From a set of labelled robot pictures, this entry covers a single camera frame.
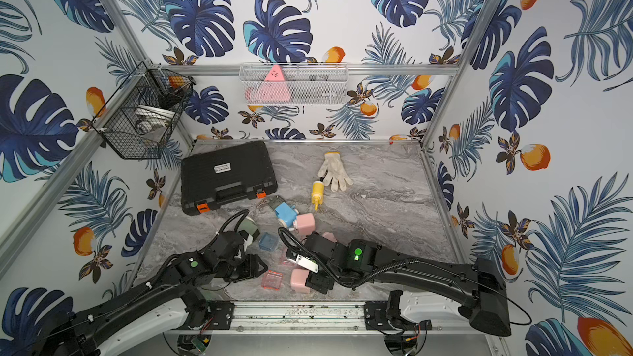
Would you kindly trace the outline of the clear red-rimmed sharpener tray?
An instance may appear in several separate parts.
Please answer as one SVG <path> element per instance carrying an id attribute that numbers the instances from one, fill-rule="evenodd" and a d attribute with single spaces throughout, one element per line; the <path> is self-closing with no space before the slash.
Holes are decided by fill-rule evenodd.
<path id="1" fill-rule="evenodd" d="M 260 286 L 264 289 L 279 291 L 282 288 L 284 275 L 279 272 L 268 270 L 262 276 Z"/>

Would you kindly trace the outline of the pink clear sharpener tray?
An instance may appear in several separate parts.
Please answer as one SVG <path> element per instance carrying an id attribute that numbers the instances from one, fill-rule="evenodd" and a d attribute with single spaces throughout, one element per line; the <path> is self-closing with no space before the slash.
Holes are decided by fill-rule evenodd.
<path id="1" fill-rule="evenodd" d="M 283 267 L 296 267 L 296 262 L 292 259 L 293 253 L 288 255 L 288 249 L 283 249 L 279 258 L 279 265 Z"/>

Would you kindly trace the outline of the yellow pencil sharpener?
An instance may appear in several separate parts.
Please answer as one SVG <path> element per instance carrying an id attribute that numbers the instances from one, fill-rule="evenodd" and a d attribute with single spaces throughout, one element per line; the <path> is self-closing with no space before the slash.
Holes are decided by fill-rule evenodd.
<path id="1" fill-rule="evenodd" d="M 323 205 L 324 191 L 325 191 L 325 185 L 322 181 L 313 182 L 313 187 L 312 187 L 312 192 L 311 192 L 311 202 L 316 212 Z"/>

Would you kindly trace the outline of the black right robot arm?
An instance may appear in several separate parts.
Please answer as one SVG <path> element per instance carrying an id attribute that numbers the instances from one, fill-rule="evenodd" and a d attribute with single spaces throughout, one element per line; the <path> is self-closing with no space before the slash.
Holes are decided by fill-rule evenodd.
<path id="1" fill-rule="evenodd" d="M 296 262 L 308 262 L 306 285 L 328 293 L 334 285 L 356 290 L 366 283 L 390 283 L 443 296 L 459 304 L 458 315 L 482 333 L 509 337 L 515 325 L 509 316 L 514 306 L 507 296 L 499 268 L 478 258 L 472 264 L 444 263 L 397 252 L 376 242 L 354 239 L 345 245 L 317 232 L 298 240 L 280 227 L 278 235 Z"/>

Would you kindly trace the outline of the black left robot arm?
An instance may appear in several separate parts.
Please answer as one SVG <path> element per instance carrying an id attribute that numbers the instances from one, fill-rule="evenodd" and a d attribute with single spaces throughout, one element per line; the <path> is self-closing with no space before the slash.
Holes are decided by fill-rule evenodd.
<path id="1" fill-rule="evenodd" d="M 58 312 L 46 321 L 29 355 L 104 355 L 105 347 L 127 329 L 143 327 L 143 319 L 162 318 L 161 307 L 174 303 L 183 317 L 175 327 L 204 328 L 211 319 L 200 287 L 213 280 L 227 284 L 258 278 L 267 266 L 247 252 L 255 229 L 242 224 L 249 212 L 238 211 L 213 239 L 192 252 L 170 255 L 145 283 L 96 307 L 78 313 Z"/>

